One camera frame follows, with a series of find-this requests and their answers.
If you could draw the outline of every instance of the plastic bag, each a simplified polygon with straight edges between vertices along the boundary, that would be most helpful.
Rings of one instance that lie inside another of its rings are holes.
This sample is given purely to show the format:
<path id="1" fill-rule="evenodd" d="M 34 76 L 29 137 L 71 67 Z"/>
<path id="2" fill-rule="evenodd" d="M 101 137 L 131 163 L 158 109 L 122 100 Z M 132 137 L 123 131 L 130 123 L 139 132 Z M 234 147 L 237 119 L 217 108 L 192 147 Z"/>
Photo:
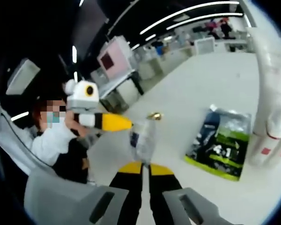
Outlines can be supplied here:
<path id="1" fill-rule="evenodd" d="M 156 121 L 145 119 L 134 123 L 129 136 L 134 160 L 149 165 L 156 147 Z"/>
<path id="2" fill-rule="evenodd" d="M 185 160 L 214 175 L 240 178 L 251 133 L 251 115 L 210 107 Z"/>

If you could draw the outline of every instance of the face mask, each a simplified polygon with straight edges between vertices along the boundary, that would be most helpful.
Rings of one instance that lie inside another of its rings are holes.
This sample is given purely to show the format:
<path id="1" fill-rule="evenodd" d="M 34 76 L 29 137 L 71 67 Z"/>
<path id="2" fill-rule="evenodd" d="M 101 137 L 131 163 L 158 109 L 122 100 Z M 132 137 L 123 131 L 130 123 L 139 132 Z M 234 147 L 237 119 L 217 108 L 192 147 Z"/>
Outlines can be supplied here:
<path id="1" fill-rule="evenodd" d="M 61 121 L 64 121 L 64 117 L 60 117 L 58 113 L 56 112 L 47 112 L 47 124 L 51 125 L 54 123 L 60 123 Z"/>

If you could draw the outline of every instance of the child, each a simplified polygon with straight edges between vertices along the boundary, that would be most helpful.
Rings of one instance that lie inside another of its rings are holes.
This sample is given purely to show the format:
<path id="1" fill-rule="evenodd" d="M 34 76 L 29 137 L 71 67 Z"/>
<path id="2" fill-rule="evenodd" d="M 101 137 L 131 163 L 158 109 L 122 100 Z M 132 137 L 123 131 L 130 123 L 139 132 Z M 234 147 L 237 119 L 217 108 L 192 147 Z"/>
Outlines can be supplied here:
<path id="1" fill-rule="evenodd" d="M 38 99 L 32 117 L 38 129 L 32 153 L 64 179 L 93 182 L 88 180 L 88 148 L 74 134 L 76 131 L 79 137 L 86 137 L 90 130 L 74 121 L 72 111 L 66 112 L 65 101 Z"/>

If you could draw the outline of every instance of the table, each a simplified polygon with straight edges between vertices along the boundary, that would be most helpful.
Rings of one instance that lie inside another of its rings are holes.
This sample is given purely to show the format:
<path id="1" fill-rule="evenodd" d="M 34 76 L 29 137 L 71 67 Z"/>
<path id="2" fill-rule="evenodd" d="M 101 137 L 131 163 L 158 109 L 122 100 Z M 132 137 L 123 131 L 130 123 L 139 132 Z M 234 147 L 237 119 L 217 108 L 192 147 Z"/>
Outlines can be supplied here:
<path id="1" fill-rule="evenodd" d="M 126 80 L 131 79 L 132 82 L 134 83 L 137 91 L 143 95 L 144 91 L 138 81 L 137 78 L 137 71 L 132 70 L 131 72 L 128 72 L 124 75 L 121 75 L 117 78 L 114 78 L 112 80 L 110 80 L 108 83 L 106 83 L 105 85 L 101 86 L 99 88 L 99 98 L 100 98 L 100 103 L 102 104 L 102 106 L 108 111 L 108 107 L 106 106 L 106 104 L 101 101 L 103 99 L 105 99 L 111 92 L 115 91 L 116 88 L 118 86 L 120 86 L 123 82 L 125 82 Z"/>
<path id="2" fill-rule="evenodd" d="M 259 73 L 253 53 L 211 53 L 189 58 L 128 109 L 125 116 L 141 120 L 150 112 L 164 117 L 157 125 L 157 147 L 152 162 L 167 166 L 182 187 L 191 187 L 219 208 L 234 224 L 259 225 L 281 199 L 281 165 L 272 170 L 247 161 L 239 182 L 225 180 L 186 163 L 207 113 L 215 104 L 225 109 L 257 112 Z M 99 184 L 109 185 L 117 170 L 132 160 L 128 131 L 105 134 L 89 151 Z M 144 180 L 138 225 L 154 225 L 149 208 L 148 179 Z"/>

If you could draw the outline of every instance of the person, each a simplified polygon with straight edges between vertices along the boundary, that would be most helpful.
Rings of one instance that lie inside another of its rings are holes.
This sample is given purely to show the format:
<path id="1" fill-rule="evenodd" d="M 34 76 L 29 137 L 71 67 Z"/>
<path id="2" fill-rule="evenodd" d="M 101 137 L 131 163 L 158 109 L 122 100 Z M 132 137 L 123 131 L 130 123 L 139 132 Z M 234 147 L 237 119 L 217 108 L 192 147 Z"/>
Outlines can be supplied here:
<path id="1" fill-rule="evenodd" d="M 155 47 L 156 49 L 156 52 L 159 56 L 162 56 L 163 55 L 163 42 L 161 41 L 160 38 L 157 39 L 157 41 L 154 41 L 152 44 L 151 44 L 153 47 Z"/>
<path id="2" fill-rule="evenodd" d="M 89 176 L 88 147 L 79 142 L 90 130 L 74 120 L 72 111 L 66 112 L 63 99 L 38 99 L 32 118 L 37 137 L 31 151 L 55 173 L 79 183 L 95 183 Z"/>
<path id="3" fill-rule="evenodd" d="M 219 40 L 220 39 L 220 37 L 215 32 L 214 28 L 208 27 L 208 29 L 209 29 L 208 35 L 212 35 L 215 38 L 215 40 Z"/>
<path id="4" fill-rule="evenodd" d="M 217 28 L 217 23 L 214 21 L 214 19 L 211 19 L 210 22 L 206 23 L 206 27 L 208 28 Z"/>
<path id="5" fill-rule="evenodd" d="M 221 30 L 224 33 L 224 39 L 230 39 L 229 33 L 232 31 L 232 28 L 226 20 L 221 20 Z"/>

